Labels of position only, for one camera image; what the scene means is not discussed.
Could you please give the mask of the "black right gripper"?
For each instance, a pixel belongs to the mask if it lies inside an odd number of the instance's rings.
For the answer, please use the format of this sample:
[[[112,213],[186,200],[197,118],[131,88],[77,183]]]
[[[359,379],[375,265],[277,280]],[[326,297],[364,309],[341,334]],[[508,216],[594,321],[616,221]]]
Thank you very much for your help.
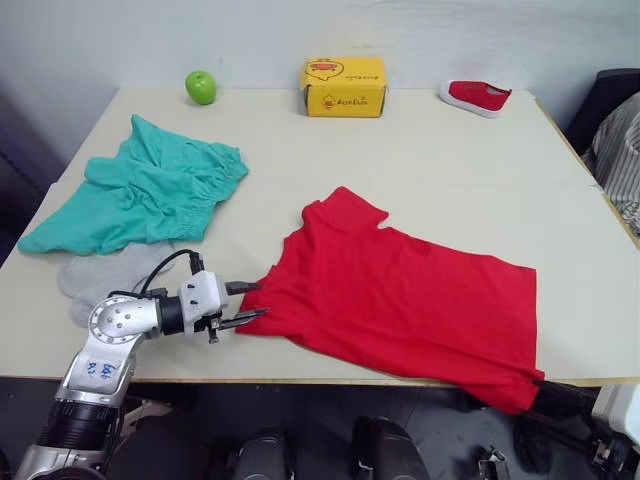
[[[598,387],[579,387],[551,381],[535,381],[538,393],[530,409],[554,420],[580,418],[592,423],[592,410],[599,395]]]

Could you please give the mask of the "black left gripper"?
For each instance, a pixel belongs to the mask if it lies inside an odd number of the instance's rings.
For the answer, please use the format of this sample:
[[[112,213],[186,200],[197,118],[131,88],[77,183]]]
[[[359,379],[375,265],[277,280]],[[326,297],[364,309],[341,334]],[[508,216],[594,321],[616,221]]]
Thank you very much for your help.
[[[217,343],[218,330],[228,330],[251,323],[268,312],[267,308],[258,308],[238,312],[233,318],[224,319],[224,310],[229,304],[229,295],[242,295],[259,290],[262,285],[256,282],[229,281],[227,285],[221,277],[195,277],[192,295],[193,331],[206,330],[208,342]]]

